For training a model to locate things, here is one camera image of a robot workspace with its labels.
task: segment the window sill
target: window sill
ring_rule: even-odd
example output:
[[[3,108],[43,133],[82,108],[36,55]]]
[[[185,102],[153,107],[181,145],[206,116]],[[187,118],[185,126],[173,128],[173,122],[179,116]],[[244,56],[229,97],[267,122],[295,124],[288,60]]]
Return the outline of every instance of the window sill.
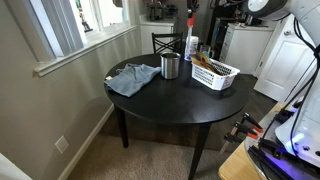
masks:
[[[76,59],[78,59],[79,57],[105,45],[108,44],[109,42],[114,41],[115,39],[133,31],[137,29],[137,26],[130,26],[128,28],[116,31],[113,34],[102,34],[101,36],[99,36],[99,38],[96,38],[95,41],[91,41],[88,43],[88,45],[86,47],[84,47],[83,49],[81,49],[80,51],[77,51],[73,54],[70,54],[66,57],[62,57],[62,58],[58,58],[53,60],[52,62],[43,62],[43,63],[39,63],[39,66],[34,68],[34,72],[38,73],[39,77],[42,77]]]

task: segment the baseboard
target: baseboard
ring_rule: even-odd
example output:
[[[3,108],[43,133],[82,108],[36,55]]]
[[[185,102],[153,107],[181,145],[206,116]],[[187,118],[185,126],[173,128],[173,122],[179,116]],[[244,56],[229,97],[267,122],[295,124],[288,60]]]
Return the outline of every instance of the baseboard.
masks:
[[[108,111],[103,115],[103,117],[101,118],[101,120],[99,121],[99,123],[97,124],[97,126],[93,129],[93,131],[90,133],[90,135],[88,136],[88,138],[84,141],[84,143],[82,144],[82,146],[80,147],[80,149],[78,150],[78,152],[76,153],[76,155],[72,158],[72,160],[70,161],[70,163],[68,164],[68,166],[63,170],[63,172],[61,173],[61,175],[59,176],[58,180],[65,180],[68,178],[68,176],[70,175],[71,171],[73,170],[73,168],[76,166],[76,164],[78,163],[78,161],[80,160],[81,156],[83,155],[83,153],[87,150],[87,148],[89,147],[89,145],[91,144],[92,140],[94,139],[94,137],[96,137],[96,135],[98,134],[98,132],[100,131],[100,129],[102,128],[102,126],[105,124],[105,122],[107,121],[107,119],[110,117],[112,111],[114,110],[114,106],[113,104],[111,105],[111,107],[108,109]]]

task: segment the electrical outlet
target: electrical outlet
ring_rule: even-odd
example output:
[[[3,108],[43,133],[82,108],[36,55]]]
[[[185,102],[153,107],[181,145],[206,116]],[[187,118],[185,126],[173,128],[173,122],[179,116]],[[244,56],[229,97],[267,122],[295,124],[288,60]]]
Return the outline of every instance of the electrical outlet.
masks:
[[[69,143],[64,136],[61,136],[61,138],[55,143],[55,145],[61,154],[63,154],[63,152],[69,147]]]

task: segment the blue light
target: blue light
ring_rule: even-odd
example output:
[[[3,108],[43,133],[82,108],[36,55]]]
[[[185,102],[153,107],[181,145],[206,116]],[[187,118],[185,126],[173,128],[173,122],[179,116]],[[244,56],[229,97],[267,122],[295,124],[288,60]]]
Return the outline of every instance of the blue light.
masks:
[[[299,142],[301,139],[303,139],[304,138],[304,134],[302,134],[302,133],[299,133],[299,134],[297,134],[297,135],[295,135],[293,138],[292,138],[292,143],[294,144],[294,143],[296,143],[296,142]],[[286,149],[290,149],[291,151],[292,151],[292,147],[291,147],[291,141],[288,141],[287,143],[286,143]]]

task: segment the table leg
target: table leg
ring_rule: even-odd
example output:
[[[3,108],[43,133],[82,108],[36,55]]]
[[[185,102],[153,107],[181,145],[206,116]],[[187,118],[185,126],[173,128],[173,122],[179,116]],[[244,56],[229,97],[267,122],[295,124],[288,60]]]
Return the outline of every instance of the table leg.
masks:
[[[198,132],[198,138],[196,142],[196,147],[194,149],[193,158],[192,158],[192,164],[189,172],[189,180],[192,180],[194,178],[194,175],[196,174],[196,170],[200,161],[200,157],[204,148],[204,145],[206,143],[209,130],[210,130],[211,124],[203,124],[199,127]]]
[[[123,147],[127,148],[129,146],[129,142],[128,142],[126,117],[125,117],[124,111],[116,106],[114,107],[114,110],[117,114],[118,126],[121,134]]]

